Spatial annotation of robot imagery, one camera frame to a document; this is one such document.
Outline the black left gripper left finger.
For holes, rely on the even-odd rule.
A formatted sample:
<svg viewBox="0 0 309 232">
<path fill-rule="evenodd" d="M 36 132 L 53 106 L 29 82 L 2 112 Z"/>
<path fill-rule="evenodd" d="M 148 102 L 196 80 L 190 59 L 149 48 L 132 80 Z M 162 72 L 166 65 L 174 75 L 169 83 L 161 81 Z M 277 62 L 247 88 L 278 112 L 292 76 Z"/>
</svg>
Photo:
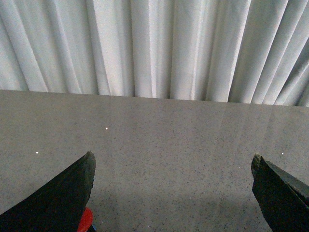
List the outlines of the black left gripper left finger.
<svg viewBox="0 0 309 232">
<path fill-rule="evenodd" d="M 76 232 L 93 188 L 96 159 L 87 152 L 0 216 L 2 232 Z"/>
</svg>

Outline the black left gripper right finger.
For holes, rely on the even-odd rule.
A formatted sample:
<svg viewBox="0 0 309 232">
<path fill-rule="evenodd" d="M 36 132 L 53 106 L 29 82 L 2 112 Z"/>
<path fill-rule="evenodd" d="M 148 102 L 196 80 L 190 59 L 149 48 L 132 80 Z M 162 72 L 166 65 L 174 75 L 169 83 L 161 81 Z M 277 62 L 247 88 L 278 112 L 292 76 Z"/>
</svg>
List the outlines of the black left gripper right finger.
<svg viewBox="0 0 309 232">
<path fill-rule="evenodd" d="M 309 230 L 309 186 L 262 156 L 251 163 L 252 192 L 274 232 Z"/>
</svg>

